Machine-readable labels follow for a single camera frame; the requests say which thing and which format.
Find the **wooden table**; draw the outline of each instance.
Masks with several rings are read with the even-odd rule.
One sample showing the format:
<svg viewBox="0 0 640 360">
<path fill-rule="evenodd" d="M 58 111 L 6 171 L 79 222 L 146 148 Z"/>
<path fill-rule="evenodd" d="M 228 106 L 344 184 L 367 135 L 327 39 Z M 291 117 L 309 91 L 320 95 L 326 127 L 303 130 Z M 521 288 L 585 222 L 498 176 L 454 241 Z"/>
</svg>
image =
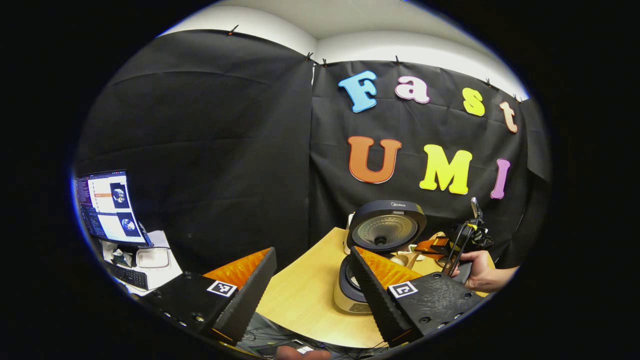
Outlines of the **wooden table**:
<svg viewBox="0 0 640 360">
<path fill-rule="evenodd" d="M 303 336 L 343 347 L 372 348 L 383 340 L 373 315 L 347 313 L 333 302 L 347 231 L 334 227 L 322 240 L 271 278 L 256 311 Z M 413 270 L 441 271 L 434 259 L 416 261 Z"/>
</svg>

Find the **desk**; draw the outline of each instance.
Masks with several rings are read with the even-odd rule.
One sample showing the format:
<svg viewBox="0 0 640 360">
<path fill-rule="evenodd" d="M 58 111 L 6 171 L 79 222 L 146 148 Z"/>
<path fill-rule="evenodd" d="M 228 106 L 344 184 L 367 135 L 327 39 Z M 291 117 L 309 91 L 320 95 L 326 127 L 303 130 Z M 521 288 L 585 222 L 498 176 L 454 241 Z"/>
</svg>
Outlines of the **desk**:
<svg viewBox="0 0 640 360">
<path fill-rule="evenodd" d="M 383 340 L 373 315 L 351 314 L 333 302 L 333 287 L 346 256 L 347 231 L 334 227 L 322 240 L 271 278 L 256 312 L 303 336 L 343 347 L 371 348 Z M 413 270 L 441 271 L 434 259 L 416 261 Z"/>
<path fill-rule="evenodd" d="M 169 247 L 169 243 L 166 240 L 164 231 L 153 231 L 148 235 L 154 247 Z M 102 257 L 107 262 L 110 263 L 111 259 L 113 259 L 113 255 L 111 253 L 117 248 L 117 246 L 118 246 L 117 244 L 110 243 L 107 241 L 102 241 Z M 126 286 L 127 289 L 129 290 L 129 293 L 134 293 L 139 296 L 145 296 L 151 291 L 168 283 L 174 277 L 182 274 L 182 269 L 180 269 L 178 262 L 175 260 L 175 257 L 173 256 L 173 252 L 171 251 L 171 249 L 166 249 L 166 250 L 168 251 L 168 254 L 169 254 L 169 266 L 167 268 L 141 268 L 139 266 L 131 268 L 131 270 L 143 272 L 147 275 L 147 286 L 149 287 L 149 290 L 144 290 L 144 289 L 135 287 L 133 285 L 127 284 L 126 282 L 120 279 L 116 279 L 115 277 L 114 279 L 124 284 L 124 286 Z"/>
</svg>

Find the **black cable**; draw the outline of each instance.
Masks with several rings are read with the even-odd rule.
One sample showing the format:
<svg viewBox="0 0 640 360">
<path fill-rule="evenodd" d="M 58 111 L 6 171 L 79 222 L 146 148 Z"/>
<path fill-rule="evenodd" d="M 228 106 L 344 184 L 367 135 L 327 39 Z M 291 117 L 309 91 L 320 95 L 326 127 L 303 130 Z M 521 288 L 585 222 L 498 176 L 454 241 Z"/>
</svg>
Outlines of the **black cable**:
<svg viewBox="0 0 640 360">
<path fill-rule="evenodd" d="M 458 253 L 458 256 L 456 256 L 456 261 L 451 265 L 449 269 L 449 276 L 453 275 L 453 271 L 456 269 L 456 266 L 458 266 L 458 263 L 460 262 L 460 256 L 462 255 L 462 252 L 465 250 L 465 247 L 467 246 L 467 243 L 469 242 L 469 239 L 471 239 L 471 235 L 473 233 L 474 233 L 473 231 L 469 231 L 469 235 L 467 235 L 465 242 L 460 247 L 460 252 Z"/>
<path fill-rule="evenodd" d="M 468 224 L 468 221 L 465 221 L 464 225 L 461 226 L 460 231 L 458 231 L 458 236 L 456 237 L 456 241 L 453 243 L 453 246 L 451 247 L 451 251 L 449 252 L 449 256 L 447 256 L 447 261 L 444 263 L 444 265 L 442 265 L 442 273 L 444 274 L 445 271 L 447 270 L 447 264 L 449 264 L 451 257 L 453 256 L 453 252 L 456 250 L 456 245 L 458 244 L 458 240 L 460 239 L 460 235 L 462 235 L 462 231 L 464 231 L 465 226 Z"/>
</svg>

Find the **computer monitor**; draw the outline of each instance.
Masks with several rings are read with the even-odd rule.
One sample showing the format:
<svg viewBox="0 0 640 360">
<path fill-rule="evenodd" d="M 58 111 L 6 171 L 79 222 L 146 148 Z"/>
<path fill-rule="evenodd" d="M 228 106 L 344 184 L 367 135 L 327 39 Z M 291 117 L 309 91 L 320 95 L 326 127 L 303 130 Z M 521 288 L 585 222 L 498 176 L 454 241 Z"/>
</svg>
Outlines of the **computer monitor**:
<svg viewBox="0 0 640 360">
<path fill-rule="evenodd" d="M 133 212 L 126 170 L 77 177 L 76 196 L 91 235 L 130 247 L 153 246 Z"/>
</svg>

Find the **foam letter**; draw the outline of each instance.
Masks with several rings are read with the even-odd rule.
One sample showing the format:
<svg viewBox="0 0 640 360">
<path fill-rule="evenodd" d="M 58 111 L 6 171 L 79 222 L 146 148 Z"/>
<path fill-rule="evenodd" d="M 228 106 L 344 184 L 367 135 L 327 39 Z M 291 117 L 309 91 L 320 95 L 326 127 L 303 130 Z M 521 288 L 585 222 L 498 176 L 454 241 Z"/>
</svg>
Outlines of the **foam letter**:
<svg viewBox="0 0 640 360">
<path fill-rule="evenodd" d="M 516 115 L 513 110 L 509 107 L 508 102 L 503 102 L 500 104 L 500 109 L 504 111 L 504 121 L 507 123 L 507 127 L 512 133 L 518 132 L 518 126 L 513 123 L 513 117 Z"/>
<path fill-rule="evenodd" d="M 420 182 L 420 187 L 427 190 L 435 190 L 436 174 L 440 182 L 440 189 L 444 191 L 451 179 L 453 183 L 449 187 L 451 193 L 465 195 L 469 189 L 467 188 L 467 176 L 469 173 L 469 163 L 473 158 L 470 152 L 458 150 L 451 160 L 451 164 L 447 161 L 444 150 L 438 145 L 425 145 L 424 152 L 427 153 L 427 172 L 424 180 Z"/>
<path fill-rule="evenodd" d="M 376 95 L 376 87 L 370 81 L 376 78 L 373 71 L 367 70 L 338 83 L 338 86 L 347 89 L 347 93 L 353 101 L 352 110 L 354 113 L 359 113 L 362 110 L 372 108 L 376 105 L 376 100 L 369 98 L 366 94 L 368 92 L 371 95 Z"/>
<path fill-rule="evenodd" d="M 482 105 L 482 95 L 478 90 L 474 90 L 471 88 L 462 89 L 462 96 L 465 98 L 463 105 L 465 106 L 465 110 L 474 115 L 482 116 L 484 115 L 484 105 Z"/>
<path fill-rule="evenodd" d="M 495 179 L 495 186 L 491 192 L 492 199 L 502 199 L 504 197 L 504 183 L 507 181 L 507 170 L 511 163 L 505 159 L 498 159 L 498 177 Z"/>
<path fill-rule="evenodd" d="M 380 171 L 371 171 L 367 167 L 369 148 L 374 144 L 372 138 L 366 136 L 352 136 L 347 140 L 351 144 L 349 155 L 349 171 L 356 179 L 365 183 L 380 184 L 389 180 L 396 167 L 396 153 L 402 147 L 397 140 L 384 139 L 380 145 L 385 148 L 385 153 Z"/>
<path fill-rule="evenodd" d="M 429 102 L 427 96 L 427 84 L 415 76 L 401 76 L 398 78 L 400 85 L 396 86 L 396 94 L 403 99 L 413 99 L 421 104 Z"/>
</svg>

